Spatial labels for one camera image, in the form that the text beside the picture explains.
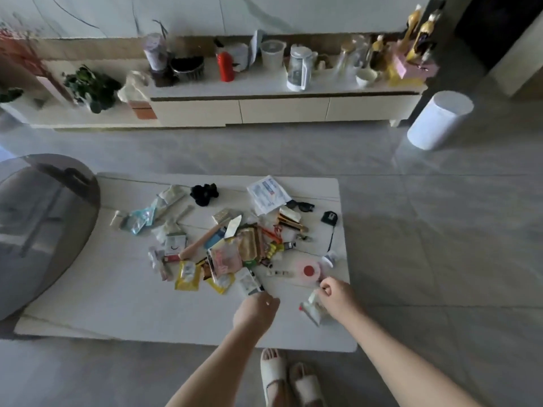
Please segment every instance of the potted plant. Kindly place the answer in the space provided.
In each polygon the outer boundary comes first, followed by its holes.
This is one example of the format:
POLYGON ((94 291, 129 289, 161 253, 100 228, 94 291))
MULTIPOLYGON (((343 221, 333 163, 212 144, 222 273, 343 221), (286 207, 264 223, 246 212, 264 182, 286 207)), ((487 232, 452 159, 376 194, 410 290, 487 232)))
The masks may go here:
POLYGON ((41 106, 22 88, 8 88, 0 92, 0 107, 20 122, 30 124, 29 119, 37 114, 41 106))
POLYGON ((115 104, 115 92, 121 88, 119 81, 109 75, 95 73, 87 66, 79 67, 75 74, 64 74, 64 85, 70 89, 74 100, 86 105, 95 114, 115 104))

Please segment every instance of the white slipper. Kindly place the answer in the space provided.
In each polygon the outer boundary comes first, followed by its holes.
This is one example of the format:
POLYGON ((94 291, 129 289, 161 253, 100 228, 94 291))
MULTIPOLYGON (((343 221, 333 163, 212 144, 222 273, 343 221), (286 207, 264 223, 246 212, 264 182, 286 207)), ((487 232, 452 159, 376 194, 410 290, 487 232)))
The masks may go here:
POLYGON ((303 363, 296 363, 292 365, 288 373, 290 377, 290 386, 296 394, 296 397, 298 397, 300 405, 304 406, 316 400, 321 400, 322 405, 326 407, 326 402, 324 401, 322 391, 320 390, 319 380, 315 374, 309 374, 307 376, 294 379, 295 376, 299 376, 299 374, 296 373, 296 370, 300 367, 300 365, 302 365, 303 368, 303 363))
POLYGON ((271 383, 283 380, 287 382, 287 359, 283 356, 274 357, 269 360, 264 360, 264 352, 262 350, 260 356, 260 375, 262 376, 262 386, 264 387, 264 397, 266 405, 268 405, 268 386, 271 383))

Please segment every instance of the kettle lid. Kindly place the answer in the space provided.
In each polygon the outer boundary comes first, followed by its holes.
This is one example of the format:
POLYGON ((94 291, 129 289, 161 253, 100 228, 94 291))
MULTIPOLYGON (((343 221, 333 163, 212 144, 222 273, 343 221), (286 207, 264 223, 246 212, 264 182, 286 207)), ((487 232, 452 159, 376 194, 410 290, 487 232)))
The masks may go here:
POLYGON ((295 59, 304 59, 313 54, 313 51, 305 46, 292 46, 290 47, 290 55, 295 59))

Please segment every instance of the pink box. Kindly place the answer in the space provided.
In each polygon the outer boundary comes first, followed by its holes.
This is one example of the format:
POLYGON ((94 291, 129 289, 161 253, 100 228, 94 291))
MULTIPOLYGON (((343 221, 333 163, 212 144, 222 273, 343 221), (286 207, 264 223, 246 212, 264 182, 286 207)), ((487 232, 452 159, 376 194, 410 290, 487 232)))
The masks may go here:
POLYGON ((417 66, 407 63, 405 55, 397 53, 396 43, 390 44, 390 55, 392 65, 396 69, 396 72, 401 79, 425 80, 429 79, 430 77, 434 77, 438 73, 439 66, 433 60, 425 63, 422 68, 418 68, 417 66))

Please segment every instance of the hand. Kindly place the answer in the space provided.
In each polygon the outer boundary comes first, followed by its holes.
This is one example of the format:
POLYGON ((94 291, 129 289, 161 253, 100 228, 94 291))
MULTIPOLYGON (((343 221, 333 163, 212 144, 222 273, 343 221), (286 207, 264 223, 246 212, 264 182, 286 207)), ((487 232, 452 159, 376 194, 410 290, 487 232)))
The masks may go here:
POLYGON ((316 290, 316 293, 329 314, 341 324, 345 324, 348 317, 353 313, 362 311, 356 301, 355 292, 344 281, 326 277, 320 283, 320 288, 316 290))
POLYGON ((272 325, 280 302, 265 291, 251 294, 234 314, 234 328, 243 329, 260 339, 272 325))

